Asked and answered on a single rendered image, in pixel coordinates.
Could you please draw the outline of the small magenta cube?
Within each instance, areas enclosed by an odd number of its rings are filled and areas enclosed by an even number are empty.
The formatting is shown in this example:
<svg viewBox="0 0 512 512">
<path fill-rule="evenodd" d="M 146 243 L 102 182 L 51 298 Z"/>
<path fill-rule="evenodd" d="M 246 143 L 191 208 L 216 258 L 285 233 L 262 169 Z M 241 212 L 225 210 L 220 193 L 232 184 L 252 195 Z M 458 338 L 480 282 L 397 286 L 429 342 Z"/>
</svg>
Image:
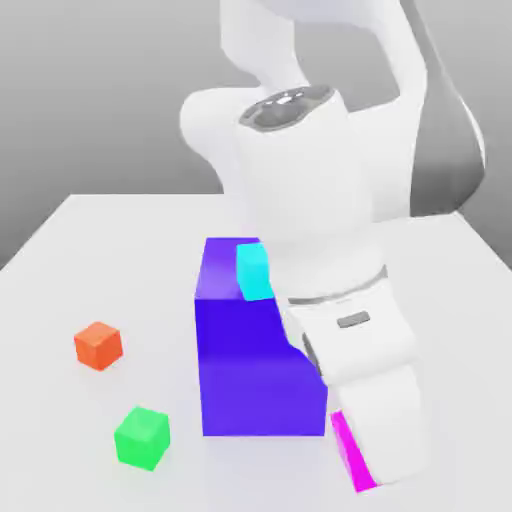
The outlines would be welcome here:
<svg viewBox="0 0 512 512">
<path fill-rule="evenodd" d="M 338 449 L 357 493 L 379 486 L 362 456 L 359 446 L 341 410 L 330 415 Z"/>
</svg>

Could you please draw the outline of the small green cube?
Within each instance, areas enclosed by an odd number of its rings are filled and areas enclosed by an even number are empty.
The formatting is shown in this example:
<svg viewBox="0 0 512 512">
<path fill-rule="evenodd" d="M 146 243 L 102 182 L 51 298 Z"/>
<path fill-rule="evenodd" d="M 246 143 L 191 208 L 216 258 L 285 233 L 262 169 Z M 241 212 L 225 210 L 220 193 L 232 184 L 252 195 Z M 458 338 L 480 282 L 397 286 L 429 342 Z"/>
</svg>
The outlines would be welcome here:
<svg viewBox="0 0 512 512">
<path fill-rule="evenodd" d="M 144 407 L 134 407 L 114 431 L 121 463 L 153 471 L 170 446 L 169 417 Z"/>
</svg>

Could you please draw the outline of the large purple box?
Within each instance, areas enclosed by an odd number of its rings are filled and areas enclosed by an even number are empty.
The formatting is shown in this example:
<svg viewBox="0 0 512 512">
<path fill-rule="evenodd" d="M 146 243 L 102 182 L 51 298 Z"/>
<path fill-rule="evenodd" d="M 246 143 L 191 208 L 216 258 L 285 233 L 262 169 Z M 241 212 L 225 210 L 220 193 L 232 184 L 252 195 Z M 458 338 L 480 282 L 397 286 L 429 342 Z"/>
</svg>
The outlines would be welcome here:
<svg viewBox="0 0 512 512">
<path fill-rule="evenodd" d="M 322 436 L 327 388 L 287 340 L 277 304 L 244 299 L 236 277 L 240 238 L 206 239 L 195 324 L 206 436 Z"/>
</svg>

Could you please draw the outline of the small cyan cube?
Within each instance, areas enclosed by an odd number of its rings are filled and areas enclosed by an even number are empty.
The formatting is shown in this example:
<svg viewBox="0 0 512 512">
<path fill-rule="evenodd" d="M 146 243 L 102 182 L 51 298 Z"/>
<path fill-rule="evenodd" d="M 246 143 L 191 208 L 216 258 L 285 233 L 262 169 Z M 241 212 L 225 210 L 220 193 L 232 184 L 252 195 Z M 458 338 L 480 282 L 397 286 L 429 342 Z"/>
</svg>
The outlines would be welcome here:
<svg viewBox="0 0 512 512">
<path fill-rule="evenodd" d="M 272 299 L 274 293 L 269 279 L 269 261 L 262 243 L 236 246 L 236 278 L 246 301 Z"/>
</svg>

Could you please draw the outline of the small orange cube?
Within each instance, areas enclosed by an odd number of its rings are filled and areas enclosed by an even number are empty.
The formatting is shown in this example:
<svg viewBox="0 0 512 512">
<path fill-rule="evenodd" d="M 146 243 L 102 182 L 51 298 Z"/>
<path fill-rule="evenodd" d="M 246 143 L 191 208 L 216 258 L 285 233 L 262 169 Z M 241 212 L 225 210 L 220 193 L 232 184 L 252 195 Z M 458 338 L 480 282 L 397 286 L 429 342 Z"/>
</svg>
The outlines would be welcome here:
<svg viewBox="0 0 512 512">
<path fill-rule="evenodd" d="M 103 371 L 123 355 L 120 331 L 94 322 L 74 336 L 78 361 Z"/>
</svg>

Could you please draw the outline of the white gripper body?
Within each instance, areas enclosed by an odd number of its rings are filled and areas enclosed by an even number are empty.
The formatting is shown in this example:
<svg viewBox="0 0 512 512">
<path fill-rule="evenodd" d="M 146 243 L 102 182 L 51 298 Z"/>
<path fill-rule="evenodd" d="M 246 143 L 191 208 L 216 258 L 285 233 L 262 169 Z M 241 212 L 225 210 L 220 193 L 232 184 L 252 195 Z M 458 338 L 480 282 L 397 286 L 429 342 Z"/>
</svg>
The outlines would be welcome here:
<svg viewBox="0 0 512 512">
<path fill-rule="evenodd" d="M 412 366 L 399 366 L 342 385 L 336 395 L 336 411 L 342 411 L 379 486 L 425 468 L 426 429 Z"/>
</svg>

